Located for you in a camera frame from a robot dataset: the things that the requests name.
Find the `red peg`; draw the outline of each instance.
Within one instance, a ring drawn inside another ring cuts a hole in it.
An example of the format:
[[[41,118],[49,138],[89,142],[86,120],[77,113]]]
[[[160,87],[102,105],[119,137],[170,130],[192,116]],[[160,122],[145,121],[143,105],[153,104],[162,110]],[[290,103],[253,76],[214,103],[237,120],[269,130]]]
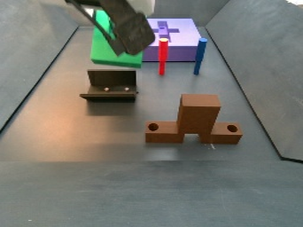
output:
[[[160,75],[164,75],[166,56],[168,56],[168,39],[161,38],[158,40],[158,74]]]

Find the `mounting hole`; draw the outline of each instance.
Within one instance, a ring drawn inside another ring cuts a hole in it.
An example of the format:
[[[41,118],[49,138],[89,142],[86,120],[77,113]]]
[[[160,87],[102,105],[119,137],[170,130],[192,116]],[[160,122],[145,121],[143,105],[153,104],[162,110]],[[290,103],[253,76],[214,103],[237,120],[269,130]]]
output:
[[[236,132],[236,131],[237,131],[237,127],[236,127],[234,125],[232,125],[232,124],[229,124],[229,125],[226,126],[226,129],[228,129],[228,131],[230,131],[230,132]]]
[[[156,131],[157,128],[158,128],[158,125],[156,123],[152,123],[152,124],[147,125],[149,131]]]

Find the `dark gray floor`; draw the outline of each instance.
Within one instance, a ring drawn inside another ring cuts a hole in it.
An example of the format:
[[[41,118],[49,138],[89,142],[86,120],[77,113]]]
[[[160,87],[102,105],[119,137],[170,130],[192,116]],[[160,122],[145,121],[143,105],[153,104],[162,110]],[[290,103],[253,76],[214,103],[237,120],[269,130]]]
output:
[[[0,135],[0,160],[277,160],[210,40],[198,76],[193,63],[168,63],[164,77],[157,63],[142,63],[134,103],[78,97],[89,89],[86,69],[117,68],[90,63],[89,40],[90,28],[81,28]],[[143,143],[143,122],[176,120],[181,93],[218,95],[218,121],[237,121],[244,131],[238,145],[201,145],[196,135],[181,145]]]
[[[0,162],[1,226],[300,227],[282,161]]]
[[[137,70],[134,103],[87,103],[91,29],[74,34],[0,135],[1,226],[301,226],[303,167],[278,160],[213,43],[193,63]],[[181,93],[217,94],[238,145],[143,144]]]

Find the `gray surface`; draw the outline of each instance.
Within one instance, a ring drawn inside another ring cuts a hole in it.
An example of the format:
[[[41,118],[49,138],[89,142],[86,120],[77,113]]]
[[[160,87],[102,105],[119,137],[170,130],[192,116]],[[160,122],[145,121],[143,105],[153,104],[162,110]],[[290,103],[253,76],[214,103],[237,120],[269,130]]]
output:
[[[303,160],[303,11],[284,0],[232,0],[206,25],[284,158]]]
[[[0,129],[77,28],[53,2],[0,3]]]
[[[89,61],[91,28],[81,27],[34,92],[0,135],[0,160],[277,160],[233,76],[209,39],[200,75],[193,63],[157,63],[137,69],[134,103],[89,103],[87,69],[113,69]],[[238,145],[202,145],[196,135],[180,145],[143,143],[145,121],[174,121],[182,93],[217,94],[217,121],[237,121]]]
[[[150,18],[192,18],[196,26],[205,26],[229,0],[154,0]]]
[[[282,161],[0,162],[3,227],[301,227]]]

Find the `purple block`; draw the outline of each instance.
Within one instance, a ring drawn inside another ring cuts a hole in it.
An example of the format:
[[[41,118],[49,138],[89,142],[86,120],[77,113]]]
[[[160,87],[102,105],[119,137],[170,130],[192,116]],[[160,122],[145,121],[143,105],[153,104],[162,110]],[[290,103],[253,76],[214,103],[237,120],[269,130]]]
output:
[[[201,38],[192,19],[147,19],[154,42],[143,50],[142,61],[158,61],[158,39],[166,38],[166,61],[194,61],[197,41]]]

